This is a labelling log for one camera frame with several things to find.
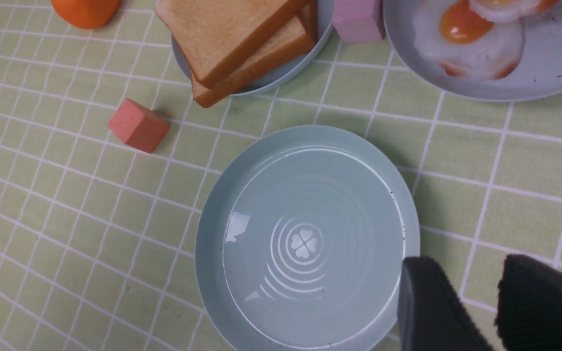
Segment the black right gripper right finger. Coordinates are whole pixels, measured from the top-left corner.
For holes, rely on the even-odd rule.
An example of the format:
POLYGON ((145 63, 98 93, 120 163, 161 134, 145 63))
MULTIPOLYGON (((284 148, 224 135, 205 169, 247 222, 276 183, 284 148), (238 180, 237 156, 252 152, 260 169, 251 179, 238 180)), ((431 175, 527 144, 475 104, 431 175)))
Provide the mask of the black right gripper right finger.
POLYGON ((562 351, 562 273, 527 255, 507 255, 495 325, 507 351, 562 351))

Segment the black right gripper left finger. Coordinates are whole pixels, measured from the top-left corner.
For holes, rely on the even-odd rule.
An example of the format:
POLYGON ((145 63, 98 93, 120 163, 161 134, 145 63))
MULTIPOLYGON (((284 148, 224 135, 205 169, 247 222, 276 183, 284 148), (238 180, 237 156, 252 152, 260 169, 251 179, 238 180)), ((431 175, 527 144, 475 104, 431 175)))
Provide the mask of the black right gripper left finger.
POLYGON ((407 257, 400 274, 398 327, 402 351, 492 351, 439 263, 407 257))

